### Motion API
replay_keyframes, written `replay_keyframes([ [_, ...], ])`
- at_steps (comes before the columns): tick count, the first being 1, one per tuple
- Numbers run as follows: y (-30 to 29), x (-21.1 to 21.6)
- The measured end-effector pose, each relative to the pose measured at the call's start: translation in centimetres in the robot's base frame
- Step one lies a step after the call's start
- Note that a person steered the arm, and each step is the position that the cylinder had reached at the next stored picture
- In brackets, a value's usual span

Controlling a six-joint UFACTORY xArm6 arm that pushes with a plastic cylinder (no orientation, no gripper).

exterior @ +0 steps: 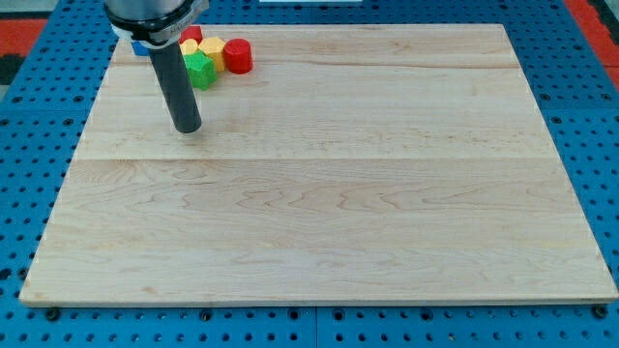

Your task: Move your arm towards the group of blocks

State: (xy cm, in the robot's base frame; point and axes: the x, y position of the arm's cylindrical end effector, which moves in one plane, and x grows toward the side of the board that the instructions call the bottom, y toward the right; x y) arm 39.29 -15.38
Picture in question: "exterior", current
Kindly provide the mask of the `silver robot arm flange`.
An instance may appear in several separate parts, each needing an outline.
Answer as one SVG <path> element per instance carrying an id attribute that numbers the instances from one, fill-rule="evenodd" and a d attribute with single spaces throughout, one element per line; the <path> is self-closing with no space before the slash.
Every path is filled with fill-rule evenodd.
<path id="1" fill-rule="evenodd" d="M 181 34 L 210 7 L 208 0 L 104 0 L 116 35 L 147 48 L 178 43 Z"/>

